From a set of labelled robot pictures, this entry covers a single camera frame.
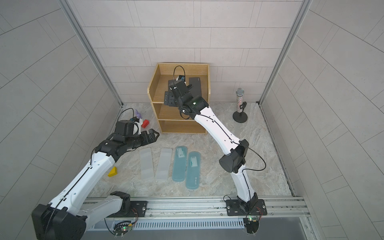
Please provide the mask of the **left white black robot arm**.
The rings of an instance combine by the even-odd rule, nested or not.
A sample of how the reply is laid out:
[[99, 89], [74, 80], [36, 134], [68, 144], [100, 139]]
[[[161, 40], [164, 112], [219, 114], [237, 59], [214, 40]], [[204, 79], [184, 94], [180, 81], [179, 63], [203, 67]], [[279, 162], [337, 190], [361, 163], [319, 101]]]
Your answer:
[[81, 207], [102, 176], [129, 151], [157, 141], [153, 129], [136, 136], [111, 134], [93, 151], [89, 162], [49, 204], [39, 204], [32, 221], [39, 240], [79, 240], [87, 229], [109, 216], [134, 214], [130, 195], [115, 191], [88, 209]]

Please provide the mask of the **black pencil case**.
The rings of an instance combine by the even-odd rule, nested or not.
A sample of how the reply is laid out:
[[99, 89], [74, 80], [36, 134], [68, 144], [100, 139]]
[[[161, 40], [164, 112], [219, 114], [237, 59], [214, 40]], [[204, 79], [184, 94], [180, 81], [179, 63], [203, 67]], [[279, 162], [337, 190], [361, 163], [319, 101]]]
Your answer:
[[201, 79], [199, 77], [189, 78], [189, 85], [192, 85], [190, 92], [193, 98], [202, 96]]

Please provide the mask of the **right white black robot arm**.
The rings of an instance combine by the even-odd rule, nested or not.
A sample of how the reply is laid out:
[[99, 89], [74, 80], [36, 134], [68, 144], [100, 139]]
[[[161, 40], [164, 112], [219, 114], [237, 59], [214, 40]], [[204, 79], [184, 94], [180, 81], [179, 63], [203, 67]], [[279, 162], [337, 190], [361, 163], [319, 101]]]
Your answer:
[[188, 116], [200, 124], [219, 144], [224, 155], [219, 159], [221, 167], [230, 173], [236, 189], [238, 203], [236, 207], [246, 216], [266, 216], [264, 200], [260, 199], [251, 186], [246, 170], [249, 143], [233, 135], [217, 118], [212, 108], [202, 96], [193, 96], [192, 85], [184, 80], [169, 80], [164, 104], [177, 107], [181, 116]]

